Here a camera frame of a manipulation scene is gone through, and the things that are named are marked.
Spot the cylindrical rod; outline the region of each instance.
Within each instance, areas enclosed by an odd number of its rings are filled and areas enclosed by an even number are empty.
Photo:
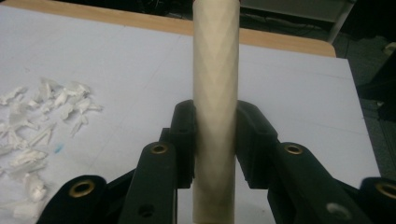
[[[193,101],[198,126],[194,223],[234,220],[239,8],[238,0],[193,3]]]

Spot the white table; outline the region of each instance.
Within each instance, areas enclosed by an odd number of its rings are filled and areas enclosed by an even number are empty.
[[[40,77],[92,87],[105,109],[88,114],[74,138],[56,114],[49,162],[40,171],[52,196],[78,175],[111,181],[134,169],[141,149],[169,127],[174,106],[192,97],[192,39],[122,25],[0,6],[0,94],[35,92]],[[337,179],[358,187],[379,176],[348,63],[283,50],[240,46],[239,99],[258,106],[281,141],[308,147]],[[7,157],[0,165],[7,166]],[[0,176],[0,203],[22,198]],[[251,190],[237,168],[235,223],[274,223],[265,190]],[[179,191],[179,223],[191,223],[191,190]],[[33,223],[0,211],[3,223]]]

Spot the brass insert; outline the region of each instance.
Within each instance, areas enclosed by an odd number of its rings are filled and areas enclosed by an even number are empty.
[[[396,199],[396,186],[389,183],[380,182],[375,184],[375,188],[383,195],[386,195],[391,199]]]
[[[90,179],[78,181],[73,187],[69,190],[69,195],[73,198],[80,198],[85,195],[90,194],[95,188],[95,183]]]
[[[163,154],[168,150],[168,147],[165,145],[156,145],[151,148],[151,153],[153,154]]]
[[[294,154],[294,155],[299,155],[304,152],[302,148],[294,146],[294,145],[285,146],[285,150],[287,152],[289,152],[290,154]]]

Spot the white paper scrap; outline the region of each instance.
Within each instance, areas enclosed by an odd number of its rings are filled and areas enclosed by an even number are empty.
[[[47,153],[33,150],[33,149],[25,149],[21,154],[19,154],[14,160],[9,162],[9,165],[12,167],[17,167],[23,165],[30,161],[38,161],[47,157]]]
[[[17,205],[14,209],[14,217],[21,219],[31,219],[34,217],[39,217],[44,208],[44,202],[40,201],[37,203],[26,202]]]
[[[75,109],[78,110],[80,114],[83,114],[90,107],[90,104],[90,98],[85,98],[76,103]]]
[[[29,161],[23,165],[16,167],[11,170],[8,175],[13,179],[22,180],[27,173],[31,173],[46,167],[47,162],[45,160]]]
[[[6,155],[12,151],[11,145],[0,146],[0,156]]]
[[[61,112],[61,119],[65,120],[69,118],[69,114],[72,113],[74,110],[74,106],[67,104],[64,105],[64,110]]]
[[[41,180],[37,174],[27,174],[23,182],[28,197],[32,202],[37,203],[46,196],[47,188],[44,181]]]
[[[10,100],[14,99],[18,94],[25,93],[26,91],[26,87],[18,87],[7,94],[0,95],[0,105],[8,105]]]
[[[73,137],[79,130],[79,128],[83,125],[83,124],[88,124],[88,119],[85,115],[81,115],[76,123],[76,125],[74,126],[72,132],[70,133],[70,136]]]
[[[44,129],[41,133],[33,137],[29,142],[29,146],[33,147],[35,144],[37,144],[41,139],[44,139],[44,144],[47,145],[50,141],[50,136],[52,133],[53,128],[55,127],[56,123],[50,124],[46,129]]]
[[[61,93],[55,100],[55,103],[54,103],[55,108],[58,108],[59,106],[64,105],[64,103],[66,103],[67,97],[68,97],[67,92],[61,91]]]

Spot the black plastic part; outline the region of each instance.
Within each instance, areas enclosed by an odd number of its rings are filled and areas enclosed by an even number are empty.
[[[361,182],[358,198],[364,212],[374,223],[396,223],[396,182],[380,177]]]
[[[372,223],[306,147],[282,143],[269,156],[280,180],[273,178],[269,190],[276,194],[286,191],[295,208],[295,214],[278,211],[293,217],[292,222],[280,223]],[[274,203],[285,201],[270,201],[272,208]]]
[[[192,100],[183,101],[175,106],[168,135],[177,150],[178,189],[189,189],[194,177],[195,135],[195,106]]]
[[[236,157],[251,189],[268,189],[268,150],[277,143],[277,133],[260,109],[238,101]]]
[[[119,222],[176,223],[176,150],[166,142],[147,145],[134,171]]]
[[[125,203],[125,195],[133,178],[134,170],[107,184],[108,209],[102,223],[117,223],[121,209]]]
[[[37,224],[101,223],[107,210],[105,196],[106,181],[102,177],[82,175],[74,178],[49,201]]]

